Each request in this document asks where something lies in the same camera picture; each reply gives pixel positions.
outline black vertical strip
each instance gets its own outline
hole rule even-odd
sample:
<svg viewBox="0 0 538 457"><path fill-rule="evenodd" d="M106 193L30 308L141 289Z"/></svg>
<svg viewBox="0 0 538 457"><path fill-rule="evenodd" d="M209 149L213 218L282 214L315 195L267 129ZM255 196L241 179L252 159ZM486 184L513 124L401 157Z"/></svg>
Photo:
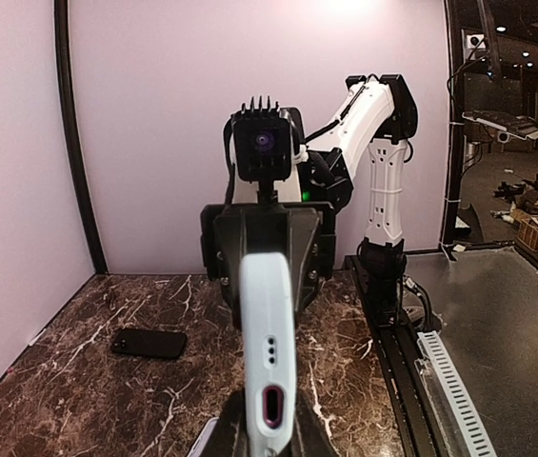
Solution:
<svg viewBox="0 0 538 457"><path fill-rule="evenodd" d="M59 99L61 101L61 117L66 135L68 158L70 159L71 179L76 192L78 209L82 225L87 236L90 258L98 274L108 273L106 257L101 246L99 230L90 200L89 183L85 172L85 163L80 148L80 136L76 121L74 93L71 85L70 64L70 32L68 23L68 0L55 0L55 52L57 57L57 77L59 79Z"/></svg>
<svg viewBox="0 0 538 457"><path fill-rule="evenodd" d="M455 0L445 0L447 10L448 24L448 48L450 54L450 74L461 68L463 65L463 43L461 38L461 27L457 18ZM454 98L458 104L464 105L464 86L463 84L452 84L454 87ZM463 117L462 112L456 106L450 103L450 148L448 153L448 177L446 189L446 202L444 206L444 216L442 219L442 236L443 247L452 245L455 236L455 222L459 200L461 198L461 174L463 173L464 146L465 139L463 135Z"/></svg>

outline floor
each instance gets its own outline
hole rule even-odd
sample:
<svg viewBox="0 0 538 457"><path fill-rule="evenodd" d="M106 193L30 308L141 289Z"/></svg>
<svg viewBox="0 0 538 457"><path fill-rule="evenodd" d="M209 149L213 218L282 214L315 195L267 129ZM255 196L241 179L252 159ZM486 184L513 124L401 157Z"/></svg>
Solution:
<svg viewBox="0 0 538 457"><path fill-rule="evenodd" d="M499 457L538 457L538 276L513 248L408 258Z"/></svg>
<svg viewBox="0 0 538 457"><path fill-rule="evenodd" d="M177 361L117 356L121 327L184 331L188 345ZM298 387L340 455L403 455L347 272L322 286L296 338ZM242 355L204 276L96 276L0 382L0 456L186 456L243 385Z"/></svg>
<svg viewBox="0 0 538 457"><path fill-rule="evenodd" d="M513 170L513 174L504 172L505 169ZM493 191L502 181L515 184L523 178L535 180L537 173L538 150L485 153L482 160L466 173L461 185L461 207L474 205L486 242L513 240L518 233L515 226L490 215L492 210L509 210L509 203L493 197Z"/></svg>

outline robotic arm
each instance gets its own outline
hole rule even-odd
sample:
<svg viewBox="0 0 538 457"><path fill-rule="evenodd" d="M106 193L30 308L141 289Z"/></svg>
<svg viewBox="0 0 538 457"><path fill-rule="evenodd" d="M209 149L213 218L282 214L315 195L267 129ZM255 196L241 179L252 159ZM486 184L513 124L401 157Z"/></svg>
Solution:
<svg viewBox="0 0 538 457"><path fill-rule="evenodd" d="M379 325L394 322L406 258L401 172L417 111L400 75L350 76L331 122L305 138L298 109L252 102L224 130L229 187L201 215L204 264L243 332L247 453L281 455L292 439L294 325L331 277L335 214L350 200L365 151L370 214L358 249ZM235 154L230 155L230 137Z"/></svg>

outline white wall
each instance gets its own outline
hole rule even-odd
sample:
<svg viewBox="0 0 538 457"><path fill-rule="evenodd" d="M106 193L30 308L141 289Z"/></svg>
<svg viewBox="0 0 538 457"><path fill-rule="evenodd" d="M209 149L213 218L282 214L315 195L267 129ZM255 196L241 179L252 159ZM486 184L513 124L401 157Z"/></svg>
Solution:
<svg viewBox="0 0 538 457"><path fill-rule="evenodd" d="M92 274L52 22L52 2L0 2L0 376Z"/></svg>
<svg viewBox="0 0 538 457"><path fill-rule="evenodd" d="M420 111L406 166L408 249L438 245L448 160L443 0L75 0L74 88L110 270L201 271L199 213L226 186L222 127L253 94L323 127L350 74L405 75ZM354 252L369 174L340 215Z"/></svg>

